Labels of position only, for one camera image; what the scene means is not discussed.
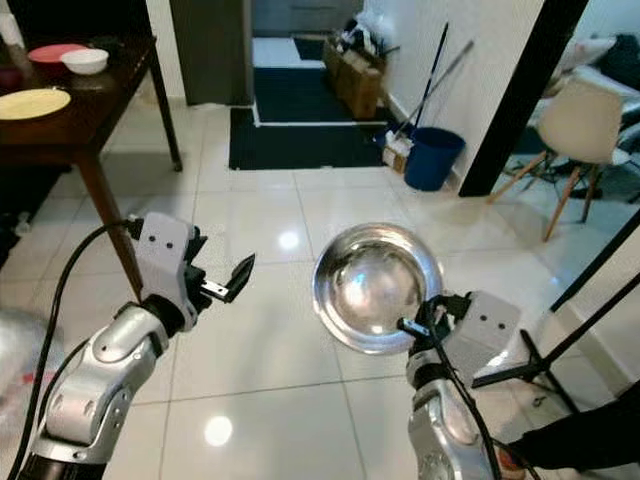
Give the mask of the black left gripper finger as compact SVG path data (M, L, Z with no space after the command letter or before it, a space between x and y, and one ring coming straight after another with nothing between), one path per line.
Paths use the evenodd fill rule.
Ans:
M244 259L239 261L238 264L234 266L232 274L230 274L230 279L227 283L228 303L232 303L234 300L236 300L243 289L246 288L248 282L250 282L255 261L256 253L251 253L250 256L244 257Z

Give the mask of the shiny steel bowl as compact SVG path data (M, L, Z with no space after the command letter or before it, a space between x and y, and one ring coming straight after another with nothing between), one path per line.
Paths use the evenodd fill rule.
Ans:
M330 239L311 282L315 314L330 335L374 356L410 351L413 337L398 321L443 291L443 266L425 239L385 221L358 224Z

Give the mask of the black tripod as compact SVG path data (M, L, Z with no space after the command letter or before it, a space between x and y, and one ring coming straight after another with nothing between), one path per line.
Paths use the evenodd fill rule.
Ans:
M599 270L604 268L605 264L614 256L614 253L620 250L623 243L627 241L627 238L630 237L637 228L640 228L640 207L637 207L634 215L622 225L620 230L609 239L608 243L605 243L602 251L595 256L593 261L590 261L589 265L585 266L585 269L573 280L570 287L550 306L550 312L557 314L561 308L568 305L572 298L599 273ZM489 372L488 375L477 376L474 380L474 387L489 387L489 385L500 383L500 381L520 379L521 381L525 381L526 384L532 385L532 387L543 389L548 396L557 398L558 401L566 407L566 410L570 412L570 415L577 415L577 413L581 412L580 407L577 406L570 392L564 388L558 376L554 375L552 369L554 362L559 360L564 353L570 351L571 348L579 346L581 339L586 337L590 330L593 329L605 315L609 314L618 303L625 300L628 294L635 291L637 287L640 287L640 271L637 271L637 273L632 276L630 280L627 280L617 292L614 292L594 314L591 314L588 319L581 321L566 338L562 339L561 342L556 344L556 347L554 347L552 351L545 353L545 355L539 351L538 343L532 339L531 334L527 332L527 330L521 329L520 332L518 332L518 338L520 338L521 346L524 347L526 351L524 364Z

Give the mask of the black floor mat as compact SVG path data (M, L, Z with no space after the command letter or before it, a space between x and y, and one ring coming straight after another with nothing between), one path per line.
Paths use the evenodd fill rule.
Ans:
M255 104L230 111L229 168L298 170L381 166L376 136L394 118L374 100L375 113L357 119L329 86L321 68L253 69Z

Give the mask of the clear plastic bag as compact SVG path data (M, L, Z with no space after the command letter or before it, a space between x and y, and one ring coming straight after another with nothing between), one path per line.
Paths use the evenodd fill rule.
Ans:
M23 429L29 407L32 385L37 376L44 380L44 389L65 358L59 332L54 333L44 367L38 366L38 353L47 333L47 320L23 308L3 308L0 311L0 438L14 445Z

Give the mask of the blue bucket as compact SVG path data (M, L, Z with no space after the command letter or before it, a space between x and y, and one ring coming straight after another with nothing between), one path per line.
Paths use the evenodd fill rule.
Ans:
M419 127L411 134L413 143L404 169L404 183L419 191L435 192L444 186L465 140L447 129Z

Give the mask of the small white box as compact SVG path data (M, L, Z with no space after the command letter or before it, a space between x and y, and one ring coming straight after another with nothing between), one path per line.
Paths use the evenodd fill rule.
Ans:
M381 137L381 160L392 168L393 172L403 175L407 168L413 141L406 134L387 131Z

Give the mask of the person's black trouser leg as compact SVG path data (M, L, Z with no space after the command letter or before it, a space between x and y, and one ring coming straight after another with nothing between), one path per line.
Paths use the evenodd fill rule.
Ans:
M535 468L598 470L640 462L640 404L622 401L526 431L507 451Z

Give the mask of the dark brown wooden table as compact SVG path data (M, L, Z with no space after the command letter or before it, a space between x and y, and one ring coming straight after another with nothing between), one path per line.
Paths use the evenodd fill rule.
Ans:
M101 223L122 219L110 191L100 155L115 131L143 79L150 78L157 95L173 172L184 169L177 141L154 35L122 35L104 73L91 76L104 86L77 90L72 76L45 79L35 73L24 78L24 87L67 88L65 108L28 120L0 122L1 166L74 166L96 207Z

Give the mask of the brown cardboard box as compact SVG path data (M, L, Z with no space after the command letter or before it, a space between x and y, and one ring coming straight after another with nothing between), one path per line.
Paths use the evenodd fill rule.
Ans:
M344 47L326 38L323 47L326 81L356 120L370 120L378 115L383 70L381 61L356 47Z

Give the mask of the dark grey door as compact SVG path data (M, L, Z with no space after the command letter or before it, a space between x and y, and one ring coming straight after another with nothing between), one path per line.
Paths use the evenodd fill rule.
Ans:
M188 105L253 102L252 0L169 0Z

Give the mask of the yellow plate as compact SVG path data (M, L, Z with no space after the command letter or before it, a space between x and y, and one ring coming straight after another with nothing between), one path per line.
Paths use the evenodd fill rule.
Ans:
M72 101L67 91L59 88L36 88L5 93L0 97L0 119L18 122L56 113Z

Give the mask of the white chair with wooden legs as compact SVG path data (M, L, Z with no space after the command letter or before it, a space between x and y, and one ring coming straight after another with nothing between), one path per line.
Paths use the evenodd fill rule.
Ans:
M524 168L517 170L497 191L490 193L486 201L494 204L504 192L532 170L541 165L548 166L552 157L567 157L568 160L575 161L576 165L558 198L556 209L547 221L547 228L541 239L548 242L553 237L564 206L584 173L588 180L588 192L584 196L581 220L588 219L594 195L599 191L598 182L602 177L602 170L605 166L626 163L625 155L617 148L625 99L625 93L598 79L590 79L584 74L573 76L567 86L553 97L536 124L536 132L545 145L544 150Z

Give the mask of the white bowl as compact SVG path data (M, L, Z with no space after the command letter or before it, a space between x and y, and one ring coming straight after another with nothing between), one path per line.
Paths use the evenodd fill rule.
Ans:
M70 50L60 55L61 64L77 76L96 76L108 68L110 52L95 47Z

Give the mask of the black broom stick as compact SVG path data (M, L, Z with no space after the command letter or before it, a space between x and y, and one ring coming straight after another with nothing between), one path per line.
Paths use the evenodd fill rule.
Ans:
M447 44L447 38L449 35L449 29L451 29L451 23L445 22L442 35L440 35L438 45L436 45L436 51L433 59L433 63L431 63L430 74L428 77L428 82L426 82L424 87L424 92L422 92L422 97L419 102L419 105L416 106L416 109L413 110L413 129L420 127L421 119L422 119L422 111L425 109L426 102L430 97L431 91L433 91L433 83L435 82L436 73L438 73L440 61L442 61L442 55L444 51L445 44Z

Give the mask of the grey mop stick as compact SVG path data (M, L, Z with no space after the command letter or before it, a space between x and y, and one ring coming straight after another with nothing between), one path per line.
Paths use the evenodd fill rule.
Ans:
M445 68L442 73L439 73L439 72L436 73L435 82L433 83L433 88L431 88L431 93L433 93L435 88L438 88L440 84L444 82L444 78L447 78L449 74L451 74L453 70L457 68L457 65L461 63L462 59L465 58L468 52L470 52L472 49L474 49L474 41L470 40L467 42L465 46L462 47L460 51L457 52L456 55L454 55L454 58L451 61L449 61L448 67ZM410 114L407 115L406 119L403 119L402 122L399 123L397 127L393 129L393 131L406 134L404 132L411 131L411 129L413 129L412 122L413 122L413 110L411 111Z

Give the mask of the pink plate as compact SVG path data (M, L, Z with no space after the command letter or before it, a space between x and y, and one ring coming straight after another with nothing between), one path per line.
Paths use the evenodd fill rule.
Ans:
M67 52L78 50L86 50L87 46L83 44L50 44L35 47L27 52L27 58L35 65L47 67L47 65L61 65L61 56Z

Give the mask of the purple cup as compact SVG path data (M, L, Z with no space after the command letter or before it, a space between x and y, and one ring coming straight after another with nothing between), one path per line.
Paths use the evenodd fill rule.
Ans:
M1 95L23 90L26 76L22 70L15 67L0 67Z

